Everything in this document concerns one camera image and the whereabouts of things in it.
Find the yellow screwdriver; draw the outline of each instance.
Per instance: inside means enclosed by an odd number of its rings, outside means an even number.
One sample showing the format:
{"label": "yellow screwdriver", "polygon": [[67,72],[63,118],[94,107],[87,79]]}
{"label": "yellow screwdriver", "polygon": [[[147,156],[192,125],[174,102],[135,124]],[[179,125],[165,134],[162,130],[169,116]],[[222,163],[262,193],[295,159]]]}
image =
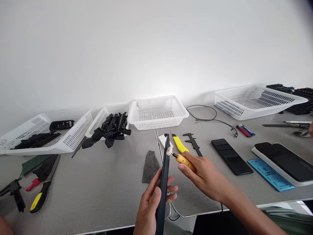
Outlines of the yellow screwdriver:
{"label": "yellow screwdriver", "polygon": [[176,161],[178,161],[179,163],[182,163],[182,164],[185,164],[186,166],[188,166],[190,168],[190,170],[193,171],[193,173],[197,173],[197,170],[195,168],[195,166],[190,162],[188,161],[187,158],[185,158],[184,156],[180,155],[180,154],[176,154],[176,153],[173,153],[173,149],[171,147],[169,147],[167,150],[166,150],[166,155],[173,155],[176,159]]}

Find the white foam tip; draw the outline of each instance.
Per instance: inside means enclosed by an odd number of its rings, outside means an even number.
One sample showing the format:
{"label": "white foam tip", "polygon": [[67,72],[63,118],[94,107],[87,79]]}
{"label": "white foam tip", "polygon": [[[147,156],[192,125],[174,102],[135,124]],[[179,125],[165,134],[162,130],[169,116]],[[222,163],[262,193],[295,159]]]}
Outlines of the white foam tip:
{"label": "white foam tip", "polygon": [[171,147],[169,147],[167,150],[166,150],[166,155],[171,155],[171,153],[173,152],[173,149]]}

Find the finger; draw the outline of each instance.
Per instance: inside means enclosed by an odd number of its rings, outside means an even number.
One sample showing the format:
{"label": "finger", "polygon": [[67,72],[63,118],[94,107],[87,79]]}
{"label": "finger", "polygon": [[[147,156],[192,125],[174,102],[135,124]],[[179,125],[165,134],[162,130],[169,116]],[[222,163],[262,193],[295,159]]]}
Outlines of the finger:
{"label": "finger", "polygon": [[193,171],[186,166],[185,164],[179,164],[178,169],[185,175],[187,178],[189,178],[193,183],[195,183],[196,180],[199,179],[199,176],[197,176]]}
{"label": "finger", "polygon": [[310,125],[309,133],[310,133],[310,135],[313,137],[313,122],[312,122],[312,124]]}
{"label": "finger", "polygon": [[[172,182],[174,181],[174,179],[175,179],[174,176],[169,176],[169,177],[167,178],[167,184],[172,183]],[[159,180],[159,181],[157,182],[156,186],[160,187],[160,184],[161,184],[161,180]]]}
{"label": "finger", "polygon": [[161,174],[162,174],[162,168],[160,168],[156,175],[152,178],[152,180],[150,181],[150,184],[148,185],[146,191],[143,193],[142,195],[142,198],[145,200],[145,201],[150,201],[150,197],[156,187],[156,184],[159,180],[159,178],[161,177]]}
{"label": "finger", "polygon": [[166,203],[169,204],[170,202],[174,201],[176,198],[177,198],[177,194],[168,195],[166,197]]}
{"label": "finger", "polygon": [[178,190],[178,186],[177,185],[169,185],[167,186],[167,193],[170,193],[170,192],[176,192]]}
{"label": "finger", "polygon": [[147,213],[155,215],[160,200],[161,200],[161,189],[159,187],[156,187],[151,196],[151,201],[147,209]]}
{"label": "finger", "polygon": [[201,160],[199,159],[200,157],[196,157],[187,151],[183,152],[182,156],[187,158],[196,168],[201,164]]}

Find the marker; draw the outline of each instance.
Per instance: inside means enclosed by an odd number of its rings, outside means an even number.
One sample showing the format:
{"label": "marker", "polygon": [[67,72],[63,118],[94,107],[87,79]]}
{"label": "marker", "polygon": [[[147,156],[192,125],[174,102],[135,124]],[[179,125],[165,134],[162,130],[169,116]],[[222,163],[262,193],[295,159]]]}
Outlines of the marker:
{"label": "marker", "polygon": [[307,124],[312,124],[312,121],[285,121],[285,123],[307,123]]}
{"label": "marker", "polygon": [[250,131],[248,128],[246,128],[245,125],[243,124],[239,124],[239,126],[241,126],[246,132],[248,132],[250,135],[255,135],[252,131]]}
{"label": "marker", "polygon": [[245,129],[243,129],[241,126],[236,126],[242,134],[244,134],[246,137],[252,137]]}

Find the screwdriver with yellow handle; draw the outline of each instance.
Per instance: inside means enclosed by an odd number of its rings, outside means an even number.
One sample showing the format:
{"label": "screwdriver with yellow handle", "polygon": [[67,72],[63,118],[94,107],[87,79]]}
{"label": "screwdriver with yellow handle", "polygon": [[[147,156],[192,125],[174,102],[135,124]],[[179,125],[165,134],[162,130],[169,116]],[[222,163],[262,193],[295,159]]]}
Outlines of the screwdriver with yellow handle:
{"label": "screwdriver with yellow handle", "polygon": [[180,141],[179,137],[176,136],[175,134],[173,134],[172,132],[171,132],[171,134],[172,134],[172,136],[173,136],[173,139],[174,139],[174,141],[175,141],[175,144],[176,144],[178,150],[179,150],[181,153],[183,153],[183,152],[185,152],[185,151],[189,152],[189,150],[188,150],[188,149],[183,145],[183,143]]}
{"label": "screwdriver with yellow handle", "polygon": [[173,153],[173,149],[171,147],[169,147],[167,150],[166,150],[166,155],[173,155],[176,159],[176,161],[178,161],[179,163],[182,163],[182,164],[185,164],[186,166],[188,166],[190,168],[190,170],[193,171],[193,173],[197,173],[197,170],[195,168],[195,166],[187,159],[185,158],[183,155],[180,155],[180,154],[176,154],[176,153]]}
{"label": "screwdriver with yellow handle", "polygon": [[40,193],[36,196],[32,206],[30,208],[30,212],[31,213],[35,213],[35,212],[39,211],[41,209],[41,207],[43,206],[43,204],[45,202],[45,199],[47,197],[49,186],[51,184],[52,176],[53,176],[53,174],[55,172],[56,166],[59,163],[60,157],[61,156],[58,155],[58,157],[56,158],[56,160],[55,160],[55,162],[53,164],[52,170],[51,170],[51,172],[50,172],[46,182],[43,183],[43,186],[42,186],[42,189],[41,189]]}

